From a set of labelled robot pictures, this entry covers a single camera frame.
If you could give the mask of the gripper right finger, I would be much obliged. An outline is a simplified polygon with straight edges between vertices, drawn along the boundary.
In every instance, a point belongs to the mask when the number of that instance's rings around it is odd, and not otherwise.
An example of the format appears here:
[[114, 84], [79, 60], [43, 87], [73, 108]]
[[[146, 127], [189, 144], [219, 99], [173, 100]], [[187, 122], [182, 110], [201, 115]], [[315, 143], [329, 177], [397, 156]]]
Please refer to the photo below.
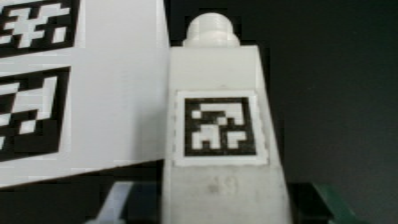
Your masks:
[[290, 183], [294, 224], [368, 224], [327, 184]]

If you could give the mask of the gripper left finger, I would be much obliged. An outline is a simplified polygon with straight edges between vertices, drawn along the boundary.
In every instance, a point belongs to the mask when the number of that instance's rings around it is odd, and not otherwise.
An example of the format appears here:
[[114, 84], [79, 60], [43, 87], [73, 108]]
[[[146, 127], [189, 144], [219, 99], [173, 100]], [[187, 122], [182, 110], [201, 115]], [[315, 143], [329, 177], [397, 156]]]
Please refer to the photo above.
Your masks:
[[118, 181], [98, 215], [84, 224], [160, 224], [159, 183]]

